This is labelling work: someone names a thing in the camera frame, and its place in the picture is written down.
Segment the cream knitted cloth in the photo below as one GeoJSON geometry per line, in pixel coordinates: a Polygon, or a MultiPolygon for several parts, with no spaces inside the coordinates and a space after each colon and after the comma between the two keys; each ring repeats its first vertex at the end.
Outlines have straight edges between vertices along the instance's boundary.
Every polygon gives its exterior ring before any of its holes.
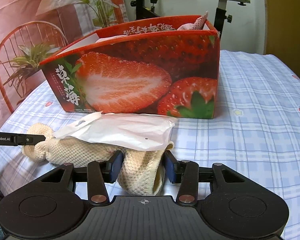
{"type": "Polygon", "coordinates": [[[25,145],[22,153],[35,163],[48,161],[55,165],[72,163],[75,168],[86,167],[90,162],[108,161],[115,153],[123,153],[123,163],[117,178],[119,185],[129,194],[157,196],[163,186],[165,170],[161,163],[164,150],[137,151],[121,146],[88,143],[75,138],[56,139],[50,126],[37,123],[29,134],[43,135],[45,140],[25,145]]]}

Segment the white plastic packet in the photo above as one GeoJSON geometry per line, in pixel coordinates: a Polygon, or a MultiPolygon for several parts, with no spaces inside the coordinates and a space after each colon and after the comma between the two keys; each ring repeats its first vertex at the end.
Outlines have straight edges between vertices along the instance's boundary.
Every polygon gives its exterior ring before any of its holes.
{"type": "Polygon", "coordinates": [[[57,139],[73,137],[138,151],[164,150],[177,118],[150,114],[88,114],[53,133],[57,139]]]}

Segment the pink knitted cloth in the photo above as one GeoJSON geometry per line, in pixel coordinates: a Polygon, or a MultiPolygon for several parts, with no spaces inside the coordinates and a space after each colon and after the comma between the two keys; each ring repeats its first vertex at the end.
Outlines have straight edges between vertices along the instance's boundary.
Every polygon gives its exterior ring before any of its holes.
{"type": "Polygon", "coordinates": [[[122,23],[106,27],[103,35],[100,30],[96,31],[97,39],[95,42],[163,31],[203,30],[208,15],[209,12],[206,11],[203,15],[197,15],[196,17],[195,15],[165,16],[122,23]]]}

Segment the red strawberry cardboard box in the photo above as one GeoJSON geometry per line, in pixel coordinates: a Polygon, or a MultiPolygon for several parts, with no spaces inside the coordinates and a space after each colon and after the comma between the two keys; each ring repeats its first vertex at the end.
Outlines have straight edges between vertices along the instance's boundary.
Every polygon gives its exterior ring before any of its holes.
{"type": "Polygon", "coordinates": [[[208,20],[203,30],[163,31],[97,43],[96,31],[40,62],[66,112],[213,118],[220,34],[208,20]]]}

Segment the blue plaid tablecloth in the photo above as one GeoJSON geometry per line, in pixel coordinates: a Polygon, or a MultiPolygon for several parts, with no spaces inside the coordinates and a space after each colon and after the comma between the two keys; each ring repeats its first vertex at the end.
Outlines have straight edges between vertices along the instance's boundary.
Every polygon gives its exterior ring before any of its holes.
{"type": "MultiPolygon", "coordinates": [[[[57,131],[85,113],[66,113],[45,81],[0,131],[27,133],[42,123],[57,131]]],[[[281,196],[290,211],[283,239],[300,239],[300,79],[274,55],[221,50],[212,120],[179,119],[172,129],[177,159],[220,162],[281,196]]],[[[21,147],[0,146],[0,191],[6,195],[53,169],[21,147]]]]}

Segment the pink printed backdrop cloth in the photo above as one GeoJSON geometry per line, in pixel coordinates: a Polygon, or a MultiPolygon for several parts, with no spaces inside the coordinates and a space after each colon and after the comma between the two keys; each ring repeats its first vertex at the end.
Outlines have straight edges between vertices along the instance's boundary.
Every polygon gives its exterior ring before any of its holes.
{"type": "Polygon", "coordinates": [[[41,61],[127,20],[124,0],[0,0],[0,127],[44,81],[41,61]]]}

